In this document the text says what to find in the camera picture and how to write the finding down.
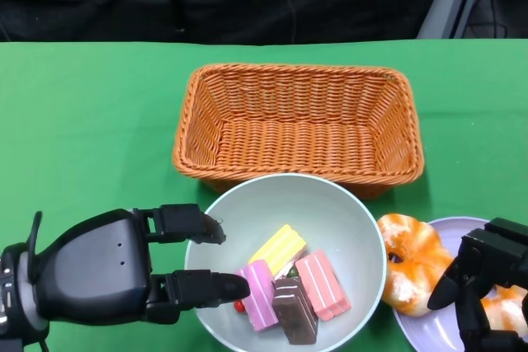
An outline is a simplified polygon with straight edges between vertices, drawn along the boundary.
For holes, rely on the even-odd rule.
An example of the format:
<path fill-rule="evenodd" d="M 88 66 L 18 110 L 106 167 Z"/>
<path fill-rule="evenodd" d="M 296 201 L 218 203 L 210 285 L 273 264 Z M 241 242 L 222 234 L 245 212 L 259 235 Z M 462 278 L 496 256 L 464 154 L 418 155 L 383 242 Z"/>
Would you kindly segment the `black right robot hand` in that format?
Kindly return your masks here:
<path fill-rule="evenodd" d="M 515 331 L 493 330 L 481 299 L 497 285 L 527 288 L 527 226 L 494 218 L 461 238 L 457 256 L 440 277 L 427 307 L 455 305 L 466 351 L 526 351 Z"/>

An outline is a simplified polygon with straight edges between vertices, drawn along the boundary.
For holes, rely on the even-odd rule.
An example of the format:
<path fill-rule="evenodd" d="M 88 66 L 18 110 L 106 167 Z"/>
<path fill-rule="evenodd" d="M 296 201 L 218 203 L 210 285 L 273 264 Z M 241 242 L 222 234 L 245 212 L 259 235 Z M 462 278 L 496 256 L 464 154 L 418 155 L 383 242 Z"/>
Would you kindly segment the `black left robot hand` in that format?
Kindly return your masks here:
<path fill-rule="evenodd" d="M 211 270 L 153 273 L 149 244 L 222 244 L 220 224 L 196 204 L 114 209 L 63 233 L 36 257 L 36 310 L 49 321 L 108 326 L 174 324 L 184 311 L 246 298 L 241 276 Z"/>

